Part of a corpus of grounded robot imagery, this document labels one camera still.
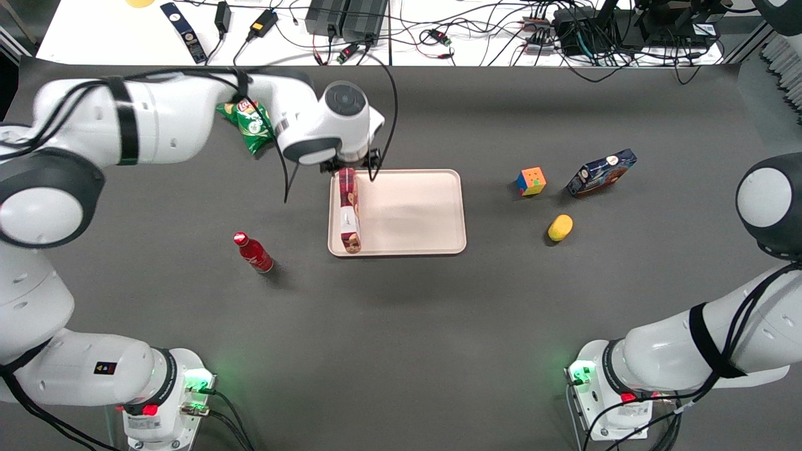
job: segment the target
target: sticker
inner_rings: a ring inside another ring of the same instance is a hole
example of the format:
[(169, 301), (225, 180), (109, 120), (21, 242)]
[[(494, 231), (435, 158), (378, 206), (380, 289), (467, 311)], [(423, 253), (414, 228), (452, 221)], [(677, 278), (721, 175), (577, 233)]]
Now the sticker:
[(636, 417), (650, 415), (650, 412), (648, 406), (628, 404), (618, 408), (618, 415)]
[(699, 36), (715, 36), (715, 27), (711, 23), (695, 23), (694, 32)]
[(352, 234), (359, 232), (359, 219), (356, 210), (350, 205), (340, 207), (340, 233)]
[(98, 362), (95, 364), (95, 374), (103, 374), (106, 376), (114, 375), (114, 371), (117, 369), (116, 362)]
[(161, 427), (161, 416), (128, 416), (130, 429), (158, 429)]

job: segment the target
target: red bottle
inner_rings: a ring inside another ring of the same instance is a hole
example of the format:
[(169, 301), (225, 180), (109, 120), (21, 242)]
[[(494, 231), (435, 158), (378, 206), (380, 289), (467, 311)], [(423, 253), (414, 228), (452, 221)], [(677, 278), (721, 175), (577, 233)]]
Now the red bottle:
[(245, 232), (236, 232), (234, 242), (240, 246), (240, 255), (260, 273), (266, 273), (273, 268), (273, 259), (267, 254), (261, 243), (248, 238)]

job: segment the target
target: yellow toy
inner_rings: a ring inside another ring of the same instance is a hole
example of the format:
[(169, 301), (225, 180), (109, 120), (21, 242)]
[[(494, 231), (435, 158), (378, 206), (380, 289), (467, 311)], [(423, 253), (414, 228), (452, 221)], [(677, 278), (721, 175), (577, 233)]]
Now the yellow toy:
[(532, 196), (543, 191), (546, 186), (546, 177), (540, 167), (529, 168), (520, 171), (516, 183), (521, 196)]
[(573, 229), (573, 219), (567, 214), (561, 214), (549, 227), (549, 238), (553, 242), (561, 242), (571, 233), (571, 229)]

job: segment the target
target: red light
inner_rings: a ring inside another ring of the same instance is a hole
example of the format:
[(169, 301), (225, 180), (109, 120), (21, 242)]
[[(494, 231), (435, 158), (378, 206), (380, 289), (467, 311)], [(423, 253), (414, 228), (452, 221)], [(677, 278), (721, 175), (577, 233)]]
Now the red light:
[(248, 235), (246, 235), (245, 232), (236, 232), (234, 234), (234, 242), (242, 246), (248, 242)]
[(155, 404), (148, 404), (142, 408), (142, 415), (154, 416), (159, 412), (159, 406)]

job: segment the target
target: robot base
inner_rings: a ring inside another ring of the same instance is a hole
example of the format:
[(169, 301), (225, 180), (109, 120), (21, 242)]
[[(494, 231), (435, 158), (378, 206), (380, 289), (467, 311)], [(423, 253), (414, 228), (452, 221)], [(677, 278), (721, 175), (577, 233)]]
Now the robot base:
[[(621, 403), (621, 396), (610, 387), (602, 370), (602, 354), (607, 343), (605, 340), (595, 340), (586, 344), (579, 351), (577, 360), (565, 369), (569, 382), (577, 378), (584, 382), (574, 385), (572, 392), (575, 413), (580, 417), (585, 431), (602, 411)], [(624, 405), (600, 418), (590, 431), (590, 438), (594, 441), (621, 440), (649, 423), (651, 417), (652, 401)], [(630, 439), (645, 439), (647, 432), (648, 429), (643, 429)]]
[(201, 358), (188, 349), (171, 349), (176, 359), (176, 385), (156, 416), (123, 415), (129, 451), (189, 451), (202, 416), (182, 413), (182, 406), (208, 406), (209, 395), (191, 392), (199, 383), (213, 388), (216, 377), (204, 368)]

